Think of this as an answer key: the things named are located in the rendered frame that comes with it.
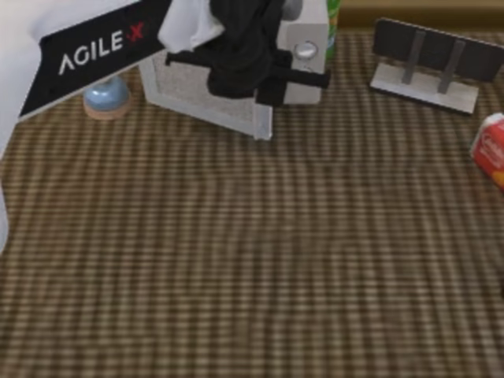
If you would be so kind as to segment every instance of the red box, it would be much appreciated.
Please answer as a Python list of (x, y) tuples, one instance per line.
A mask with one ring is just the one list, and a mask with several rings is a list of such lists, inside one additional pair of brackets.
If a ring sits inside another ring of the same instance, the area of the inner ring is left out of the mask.
[(504, 190), (504, 114), (487, 118), (471, 148), (474, 161)]

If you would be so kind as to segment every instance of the woven placemat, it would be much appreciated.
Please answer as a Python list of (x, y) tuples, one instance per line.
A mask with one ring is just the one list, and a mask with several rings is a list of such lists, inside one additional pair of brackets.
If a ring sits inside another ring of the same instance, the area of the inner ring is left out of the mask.
[(469, 148), (504, 77), (473, 117), (419, 106), (369, 91), (371, 43), (341, 33), (272, 142), (147, 105), (136, 70), (123, 120), (19, 124), (0, 377), (503, 377), (504, 198)]

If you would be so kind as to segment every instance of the green bottle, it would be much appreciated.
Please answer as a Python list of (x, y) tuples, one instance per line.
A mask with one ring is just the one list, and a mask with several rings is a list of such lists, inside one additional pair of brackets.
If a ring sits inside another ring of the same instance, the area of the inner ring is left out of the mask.
[(327, 59), (332, 59), (335, 55), (336, 32), (338, 30), (339, 5), (341, 0), (328, 0), (329, 13), (329, 44), (326, 54)]

